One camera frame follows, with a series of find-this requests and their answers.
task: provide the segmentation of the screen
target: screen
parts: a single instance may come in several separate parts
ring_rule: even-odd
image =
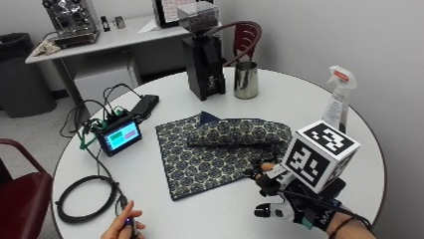
[[[117,128],[117,130],[107,134],[105,140],[109,150],[116,150],[137,136],[140,136],[137,126],[136,123],[131,121]]]
[[[168,23],[178,21],[177,6],[194,3],[197,0],[162,0],[164,15]]]

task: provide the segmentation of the white spray bottle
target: white spray bottle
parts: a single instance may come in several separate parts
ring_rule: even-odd
[[[339,66],[330,67],[331,78],[327,83],[335,82],[337,88],[322,119],[346,133],[349,111],[349,92],[357,88],[354,74]]]

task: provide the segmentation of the white cabinet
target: white cabinet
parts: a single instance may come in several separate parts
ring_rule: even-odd
[[[83,100],[95,100],[104,104],[105,88],[124,83],[133,89],[141,83],[133,54],[115,53],[85,59],[75,82]],[[129,89],[125,87],[116,88],[108,97],[108,101],[111,102],[128,91]],[[96,103],[85,103],[85,105],[91,116],[101,109],[101,106]]]

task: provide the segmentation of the metal cup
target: metal cup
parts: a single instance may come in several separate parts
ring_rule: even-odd
[[[258,94],[257,63],[252,61],[236,64],[234,96],[252,99]]]

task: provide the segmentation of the blue patterned fabric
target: blue patterned fabric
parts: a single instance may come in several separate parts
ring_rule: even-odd
[[[189,146],[256,145],[291,140],[290,127],[262,119],[222,119],[205,123],[189,136]]]
[[[275,136],[266,137],[260,134],[267,142],[254,144],[252,141],[244,143],[241,140],[240,144],[236,144],[234,140],[233,144],[198,143],[197,146],[190,146],[189,138],[193,139],[201,131],[221,122],[222,120],[212,114],[200,113],[188,119],[157,126],[162,161],[173,200],[244,178],[242,173],[250,168],[253,162],[258,160],[278,161],[283,157],[291,132],[290,128],[282,123],[278,123],[278,126],[275,125],[275,128],[273,128],[275,129],[273,130]]]

